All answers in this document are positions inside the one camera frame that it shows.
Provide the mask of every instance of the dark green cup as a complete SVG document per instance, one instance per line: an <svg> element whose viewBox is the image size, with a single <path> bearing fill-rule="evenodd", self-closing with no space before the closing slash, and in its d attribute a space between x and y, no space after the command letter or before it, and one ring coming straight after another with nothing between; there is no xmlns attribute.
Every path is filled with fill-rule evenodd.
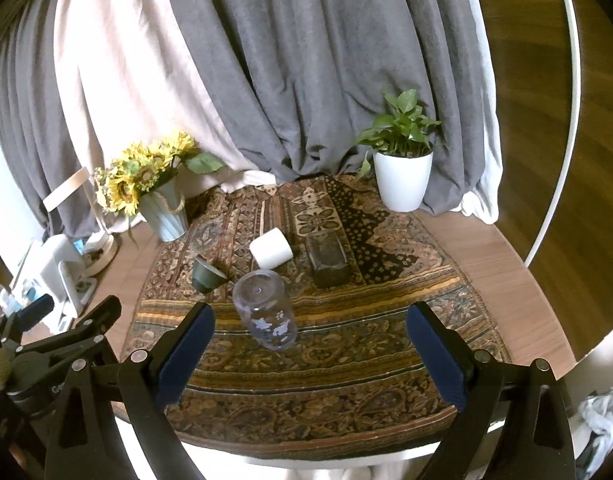
<svg viewBox="0 0 613 480"><path fill-rule="evenodd" d="M195 258L191 283L196 291L202 294L208 294L211 290L225 283L226 280L227 278L224 272L216 269L199 256Z"/></svg>

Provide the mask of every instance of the blue foam pad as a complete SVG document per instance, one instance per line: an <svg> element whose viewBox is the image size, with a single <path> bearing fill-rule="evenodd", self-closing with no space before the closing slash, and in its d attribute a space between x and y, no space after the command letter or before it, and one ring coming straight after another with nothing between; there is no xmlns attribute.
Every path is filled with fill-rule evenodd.
<svg viewBox="0 0 613 480"><path fill-rule="evenodd" d="M215 327L216 316L213 309L206 305L160 369L154 395L155 405L160 410L180 400L184 387L213 337Z"/></svg>
<svg viewBox="0 0 613 480"><path fill-rule="evenodd" d="M442 399L454 404L458 412L462 412L466 407L464 372L416 305L409 307L406 330Z"/></svg>
<svg viewBox="0 0 613 480"><path fill-rule="evenodd" d="M18 322L20 323L20 330L26 332L32 329L46 316L53 312L54 302L53 297L49 294L44 294L40 298L37 298L29 306L18 311Z"/></svg>

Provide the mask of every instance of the gray curtain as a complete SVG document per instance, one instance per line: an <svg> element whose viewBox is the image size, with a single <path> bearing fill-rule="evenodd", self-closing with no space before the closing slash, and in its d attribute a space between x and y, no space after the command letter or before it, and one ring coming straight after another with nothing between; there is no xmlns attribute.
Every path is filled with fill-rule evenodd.
<svg viewBox="0 0 613 480"><path fill-rule="evenodd" d="M468 0L171 0L235 144L280 180L354 171L355 136L409 88L444 123L425 197L459 205L484 170L482 73Z"/></svg>
<svg viewBox="0 0 613 480"><path fill-rule="evenodd" d="M53 28L58 0L30 0L0 42L0 144L4 158L45 236L84 237L95 221L84 190L47 213L51 191L81 164L58 94Z"/></svg>

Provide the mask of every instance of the rope handle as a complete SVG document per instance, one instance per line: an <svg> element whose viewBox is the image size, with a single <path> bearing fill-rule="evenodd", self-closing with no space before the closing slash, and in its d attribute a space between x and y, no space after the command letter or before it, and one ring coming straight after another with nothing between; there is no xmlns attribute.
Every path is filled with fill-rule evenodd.
<svg viewBox="0 0 613 480"><path fill-rule="evenodd" d="M184 200L184 196L183 195L180 195L180 205L178 205L175 209L171 209L171 207L169 206L169 203L165 199L164 195L162 195L160 192L152 191L150 194L152 194L158 200L158 202L162 205L162 207L164 208L164 210L167 213L175 215L177 213L180 213L184 209L184 205L186 203L186 200Z"/></svg>

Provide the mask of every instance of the white flower pot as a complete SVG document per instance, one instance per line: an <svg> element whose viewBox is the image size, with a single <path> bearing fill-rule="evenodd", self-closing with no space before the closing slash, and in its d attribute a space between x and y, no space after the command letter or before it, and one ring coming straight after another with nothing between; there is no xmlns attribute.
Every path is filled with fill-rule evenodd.
<svg viewBox="0 0 613 480"><path fill-rule="evenodd" d="M429 184L433 153L418 158L376 153L373 163L380 197L387 208L401 213L419 208Z"/></svg>

